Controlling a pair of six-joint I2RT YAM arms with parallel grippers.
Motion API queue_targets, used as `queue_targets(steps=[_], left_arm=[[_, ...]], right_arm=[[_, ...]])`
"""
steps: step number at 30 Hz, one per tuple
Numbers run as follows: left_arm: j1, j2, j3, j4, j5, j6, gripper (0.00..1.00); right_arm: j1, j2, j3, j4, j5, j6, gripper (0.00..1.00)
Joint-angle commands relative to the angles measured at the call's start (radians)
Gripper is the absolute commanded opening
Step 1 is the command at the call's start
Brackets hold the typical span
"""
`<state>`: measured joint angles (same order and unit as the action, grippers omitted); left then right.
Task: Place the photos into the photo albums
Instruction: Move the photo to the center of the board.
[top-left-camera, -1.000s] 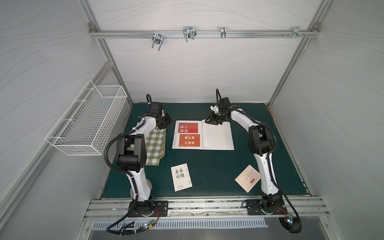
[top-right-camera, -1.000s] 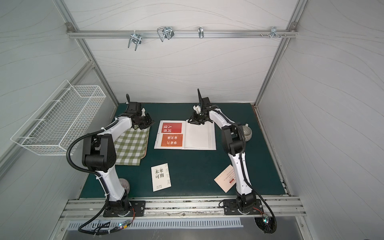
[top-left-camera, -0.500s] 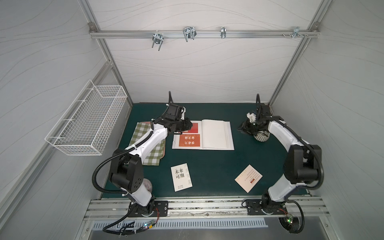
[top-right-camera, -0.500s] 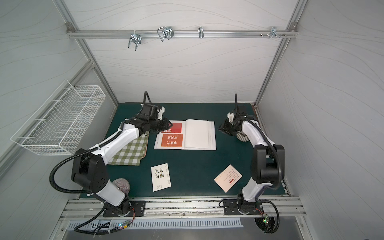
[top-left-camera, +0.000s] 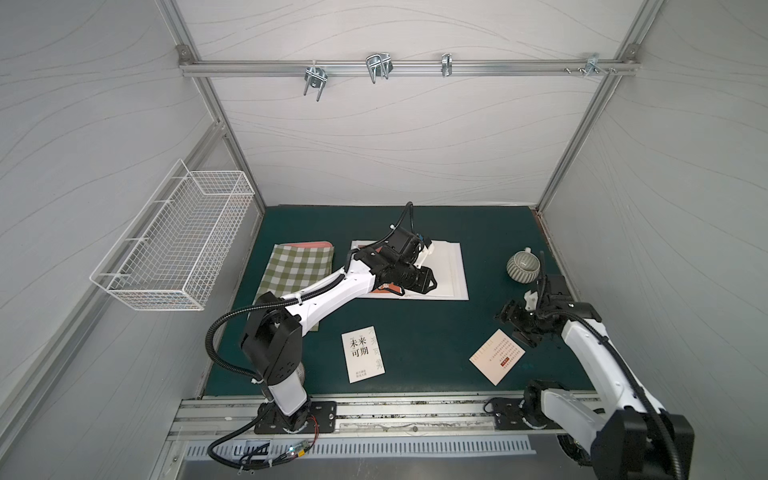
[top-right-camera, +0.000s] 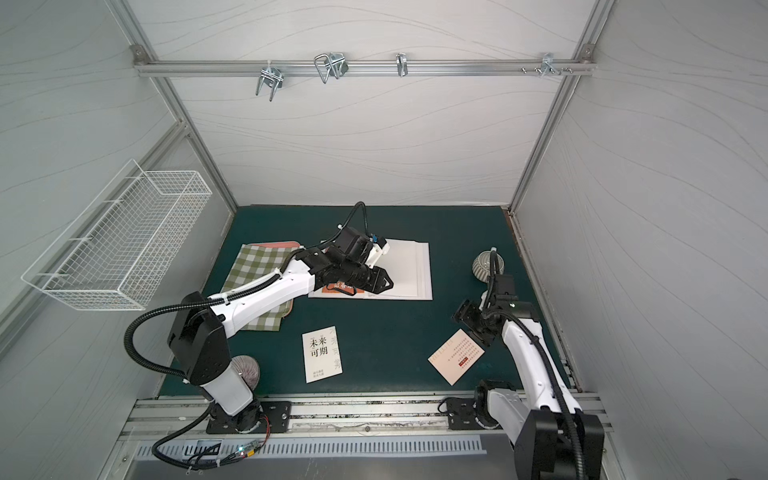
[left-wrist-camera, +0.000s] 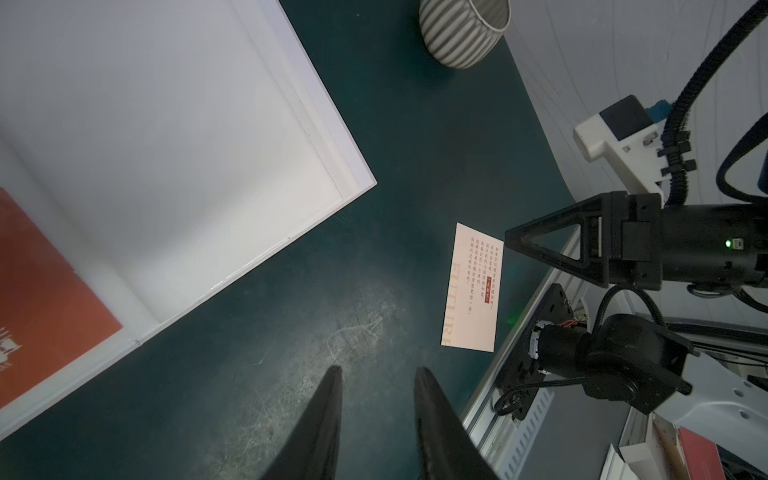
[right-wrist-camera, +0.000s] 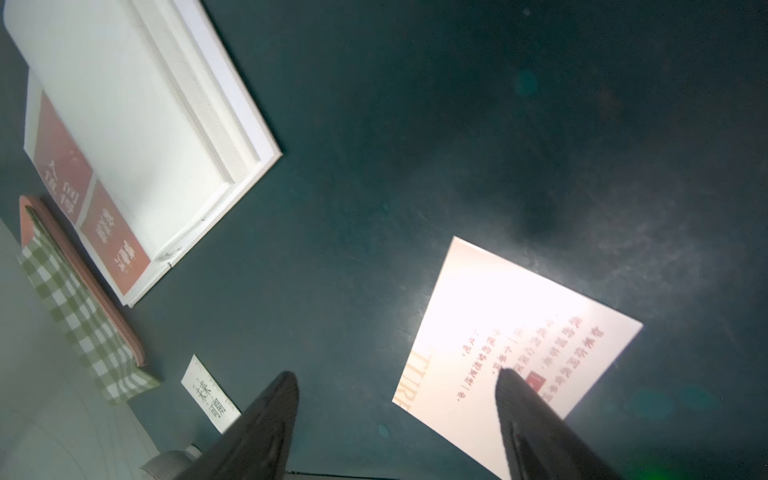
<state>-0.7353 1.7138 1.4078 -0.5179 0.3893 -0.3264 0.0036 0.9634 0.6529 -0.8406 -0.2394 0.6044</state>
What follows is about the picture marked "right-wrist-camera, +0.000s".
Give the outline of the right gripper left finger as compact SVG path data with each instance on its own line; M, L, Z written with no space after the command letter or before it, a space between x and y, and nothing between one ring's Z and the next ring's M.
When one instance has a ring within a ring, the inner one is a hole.
M182 479L282 479L299 405L294 373L280 373Z

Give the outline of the pale pink photo card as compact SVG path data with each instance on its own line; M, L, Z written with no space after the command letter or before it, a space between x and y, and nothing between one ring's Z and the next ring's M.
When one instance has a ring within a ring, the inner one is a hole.
M494 395L500 371L515 371L563 419L642 327L455 237L392 401L507 479Z

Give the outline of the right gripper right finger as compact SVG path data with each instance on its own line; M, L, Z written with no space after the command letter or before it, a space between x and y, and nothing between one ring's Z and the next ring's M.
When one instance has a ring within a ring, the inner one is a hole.
M500 371L495 402L513 479L619 479L512 369Z

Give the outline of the orange photo card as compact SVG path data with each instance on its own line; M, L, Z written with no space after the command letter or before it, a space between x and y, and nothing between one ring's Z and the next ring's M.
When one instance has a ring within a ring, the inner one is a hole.
M98 180L94 183L81 231L105 266L117 290L127 295L151 261Z

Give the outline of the white photo album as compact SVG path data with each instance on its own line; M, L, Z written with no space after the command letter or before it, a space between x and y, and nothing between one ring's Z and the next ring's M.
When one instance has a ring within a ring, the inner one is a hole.
M93 171L71 224L133 306L281 149L199 1L8 1L2 20L29 67L25 152L45 94ZM81 231L96 180L151 261L127 295Z

